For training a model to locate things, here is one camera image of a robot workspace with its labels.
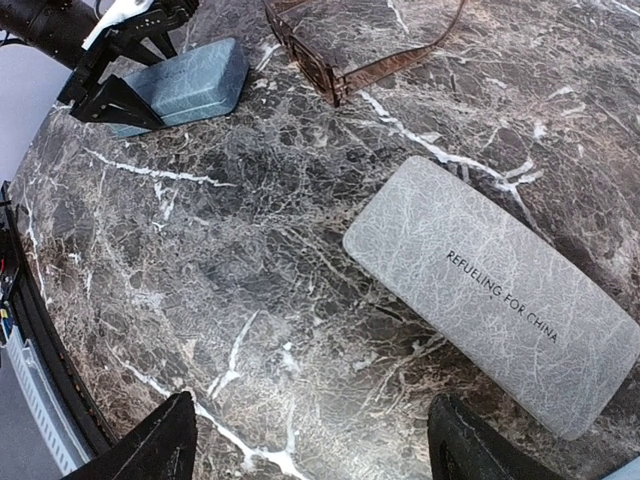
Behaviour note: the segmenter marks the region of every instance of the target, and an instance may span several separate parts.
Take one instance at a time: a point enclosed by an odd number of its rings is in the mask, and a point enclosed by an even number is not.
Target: sunglasses temple arm
[[[339,91],[338,97],[341,99],[346,98],[358,90],[367,87],[373,83],[382,80],[389,75],[393,75],[400,70],[419,62],[423,58],[427,57],[431,52],[438,48],[449,36],[453,28],[458,23],[462,10],[467,3],[467,0],[461,0],[455,17],[447,27],[447,30],[440,35],[440,37],[433,43],[425,45],[423,47],[414,48],[411,50],[405,50],[404,52],[394,53],[388,57],[382,58],[374,63],[365,65],[358,68],[353,72],[345,74],[342,78],[337,80]]]

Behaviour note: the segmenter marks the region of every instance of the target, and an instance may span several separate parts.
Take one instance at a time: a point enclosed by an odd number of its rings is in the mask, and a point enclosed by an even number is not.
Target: sunglasses
[[[339,75],[311,47],[296,38],[293,28],[282,19],[282,14],[310,0],[262,0],[267,20],[273,34],[287,50],[289,59],[296,62],[304,76],[316,91],[331,105],[339,107],[347,97],[358,90],[376,83],[389,75],[413,65],[427,57],[449,36],[458,23],[467,0],[460,0],[455,16],[445,32],[434,42],[422,47],[394,53],[376,62],[360,67],[352,72]]]

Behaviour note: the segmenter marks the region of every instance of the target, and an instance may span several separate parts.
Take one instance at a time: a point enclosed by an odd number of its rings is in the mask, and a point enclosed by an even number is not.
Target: marble tabletop
[[[290,18],[348,70],[432,40],[453,9],[327,0]],[[429,479],[427,409],[451,392],[567,478],[640,454],[640,368],[587,434],[555,438],[341,246],[395,169],[427,156],[639,320],[639,27],[638,0],[472,0],[428,61],[336,110],[259,1],[210,1],[174,38],[181,51],[243,42],[252,71],[234,114],[117,140],[56,106],[11,194],[115,430],[187,389],[198,479]]]

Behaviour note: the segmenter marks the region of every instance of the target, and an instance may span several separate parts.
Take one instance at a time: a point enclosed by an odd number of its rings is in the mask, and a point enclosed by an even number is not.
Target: black metal bracket
[[[431,403],[428,435],[433,480],[563,480],[452,395]]]
[[[197,440],[191,395],[175,394],[110,451],[63,480],[191,480]]]
[[[140,42],[148,38],[165,58],[177,52],[168,32],[187,23],[199,0],[156,0],[145,13],[103,30],[73,70],[58,100],[72,104],[71,115],[83,122],[121,123],[147,130],[164,127],[160,116],[124,80],[100,78],[109,64],[126,56],[144,65],[162,61]]]

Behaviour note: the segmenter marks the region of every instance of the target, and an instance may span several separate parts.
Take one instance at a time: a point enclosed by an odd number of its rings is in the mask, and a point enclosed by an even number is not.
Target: gray floor
[[[0,478],[54,480],[60,470],[31,416],[6,350],[0,350]]]

